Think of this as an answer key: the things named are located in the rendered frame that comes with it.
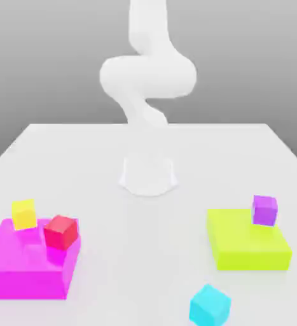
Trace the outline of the small red cube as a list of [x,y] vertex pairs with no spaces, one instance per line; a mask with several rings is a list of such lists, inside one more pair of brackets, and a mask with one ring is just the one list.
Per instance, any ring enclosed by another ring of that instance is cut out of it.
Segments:
[[57,215],[44,226],[43,232],[47,247],[67,250],[78,238],[77,219]]

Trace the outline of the small purple cube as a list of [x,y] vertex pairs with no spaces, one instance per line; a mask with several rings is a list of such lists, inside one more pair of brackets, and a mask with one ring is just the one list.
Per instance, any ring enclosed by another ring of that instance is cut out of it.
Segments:
[[273,227],[278,213],[277,200],[271,196],[254,195],[252,203],[252,223]]

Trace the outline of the small yellow cube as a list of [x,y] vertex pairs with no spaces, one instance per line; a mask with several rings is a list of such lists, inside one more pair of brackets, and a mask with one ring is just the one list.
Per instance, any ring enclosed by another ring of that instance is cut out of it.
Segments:
[[37,227],[38,223],[33,199],[12,202],[11,215],[15,230],[33,229]]

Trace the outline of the small cyan cube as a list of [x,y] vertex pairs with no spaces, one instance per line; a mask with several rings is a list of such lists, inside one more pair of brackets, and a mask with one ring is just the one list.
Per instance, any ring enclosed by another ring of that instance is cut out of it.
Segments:
[[206,284],[190,301],[189,319],[196,326],[223,326],[231,308],[231,299]]

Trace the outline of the large lime box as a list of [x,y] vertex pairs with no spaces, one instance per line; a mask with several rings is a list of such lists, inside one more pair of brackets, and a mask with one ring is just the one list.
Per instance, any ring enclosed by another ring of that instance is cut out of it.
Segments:
[[286,271],[292,249],[277,227],[252,223],[250,209],[208,209],[206,228],[219,271]]

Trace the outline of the large magenta box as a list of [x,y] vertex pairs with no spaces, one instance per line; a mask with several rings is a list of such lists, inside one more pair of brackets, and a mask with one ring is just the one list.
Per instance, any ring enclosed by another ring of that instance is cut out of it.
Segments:
[[81,247],[77,238],[66,250],[47,247],[39,219],[35,229],[16,231],[13,221],[0,223],[0,299],[65,300]]

